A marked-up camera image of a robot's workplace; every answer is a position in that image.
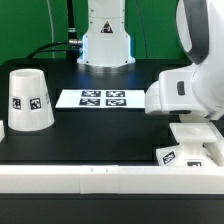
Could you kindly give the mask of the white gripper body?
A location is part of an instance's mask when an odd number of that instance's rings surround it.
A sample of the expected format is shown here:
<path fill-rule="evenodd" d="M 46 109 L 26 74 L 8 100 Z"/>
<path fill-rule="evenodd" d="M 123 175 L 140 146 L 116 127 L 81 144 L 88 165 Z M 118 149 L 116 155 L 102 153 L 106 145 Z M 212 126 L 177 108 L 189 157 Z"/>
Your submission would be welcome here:
<path fill-rule="evenodd" d="M 185 114 L 206 117 L 208 111 L 198 101 L 192 89 L 197 66 L 162 71 L 145 94 L 146 114 Z"/>

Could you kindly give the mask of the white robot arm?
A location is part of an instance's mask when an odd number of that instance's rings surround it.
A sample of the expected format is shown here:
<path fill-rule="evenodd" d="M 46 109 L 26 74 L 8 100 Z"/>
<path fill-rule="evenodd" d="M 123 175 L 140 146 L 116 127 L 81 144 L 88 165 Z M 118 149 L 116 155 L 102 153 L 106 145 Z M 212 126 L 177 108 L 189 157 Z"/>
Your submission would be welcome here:
<path fill-rule="evenodd" d="M 88 0 L 80 67 L 96 71 L 135 63 L 124 28 L 125 0 Z M 176 29 L 191 64 L 159 74 L 145 94 L 148 114 L 224 116 L 224 0 L 178 0 Z"/>

